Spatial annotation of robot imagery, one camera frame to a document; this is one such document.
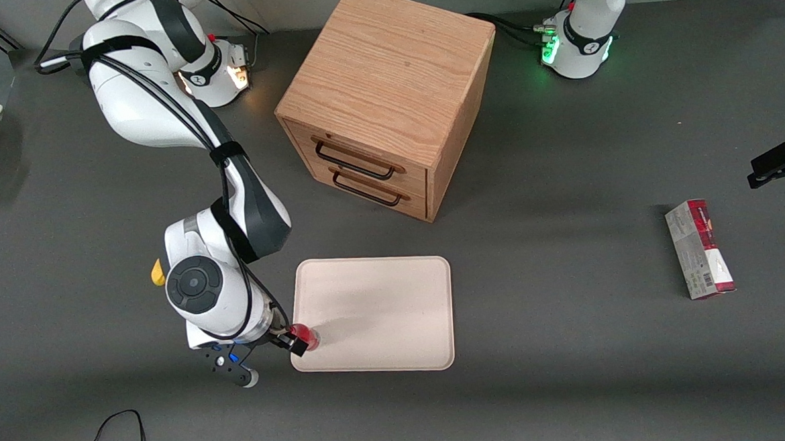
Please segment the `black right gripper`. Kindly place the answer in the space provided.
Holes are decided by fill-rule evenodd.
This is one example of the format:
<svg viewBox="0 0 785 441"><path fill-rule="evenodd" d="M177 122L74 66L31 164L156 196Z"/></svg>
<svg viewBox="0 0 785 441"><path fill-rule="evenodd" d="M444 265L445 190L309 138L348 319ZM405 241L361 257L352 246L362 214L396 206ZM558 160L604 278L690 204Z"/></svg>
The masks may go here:
<svg viewBox="0 0 785 441"><path fill-rule="evenodd" d="M301 338L293 338L293 334L287 328L275 328L275 318L272 318L272 321L267 325L259 322L254 326L253 330L246 333L246 336L260 334L259 338L254 338L252 341L233 341L212 338L190 322L187 323L187 344L191 350L197 352L205 352L206 350L215 350L217 352L231 347L243 347L247 348L247 350L254 350L257 347L265 346L270 341L272 345L283 348L289 351L290 354L298 357L302 357L309 350L309 343Z"/></svg>

